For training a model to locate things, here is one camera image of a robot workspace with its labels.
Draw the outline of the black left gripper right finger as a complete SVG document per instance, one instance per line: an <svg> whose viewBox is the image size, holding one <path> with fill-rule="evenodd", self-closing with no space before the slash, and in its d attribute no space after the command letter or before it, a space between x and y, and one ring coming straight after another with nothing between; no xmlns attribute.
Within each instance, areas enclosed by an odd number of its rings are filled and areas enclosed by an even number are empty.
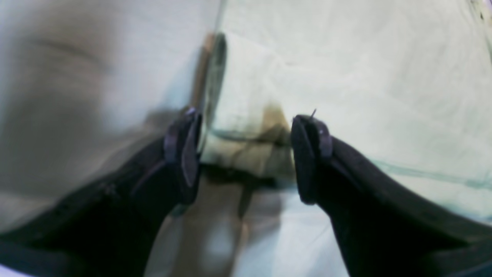
<svg viewBox="0 0 492 277"><path fill-rule="evenodd" d="M291 127L301 200L330 217L352 277L490 277L491 226L413 193L313 116Z"/></svg>

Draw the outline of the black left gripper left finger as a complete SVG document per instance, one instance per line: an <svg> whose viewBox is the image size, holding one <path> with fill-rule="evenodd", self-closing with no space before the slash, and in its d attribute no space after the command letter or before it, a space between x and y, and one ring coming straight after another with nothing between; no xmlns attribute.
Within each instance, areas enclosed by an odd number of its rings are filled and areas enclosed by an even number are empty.
<svg viewBox="0 0 492 277"><path fill-rule="evenodd" d="M115 172L1 235L1 271L21 277L142 277L162 223L195 201L202 116L186 110Z"/></svg>

